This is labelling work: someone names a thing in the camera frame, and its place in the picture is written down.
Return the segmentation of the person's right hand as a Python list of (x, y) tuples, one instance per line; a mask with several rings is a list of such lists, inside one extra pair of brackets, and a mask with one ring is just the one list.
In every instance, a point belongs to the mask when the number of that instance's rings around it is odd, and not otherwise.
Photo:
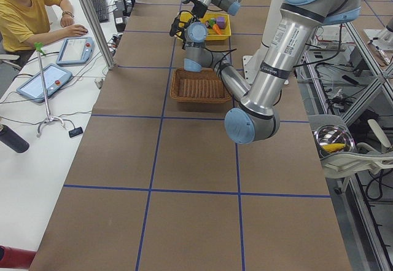
[(88, 33), (88, 29), (83, 25), (70, 25), (64, 27), (64, 34), (66, 37), (80, 37)]

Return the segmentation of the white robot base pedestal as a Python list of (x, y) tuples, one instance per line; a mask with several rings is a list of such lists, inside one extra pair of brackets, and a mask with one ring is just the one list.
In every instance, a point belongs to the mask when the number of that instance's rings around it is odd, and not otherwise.
[(259, 71), (260, 65), (265, 58), (269, 46), (274, 38), (278, 25), (282, 19), (280, 8), (283, 0), (271, 0), (268, 11), (267, 22), (263, 30), (263, 36), (260, 48), (253, 56), (243, 56), (243, 70), (246, 82), (253, 84)]

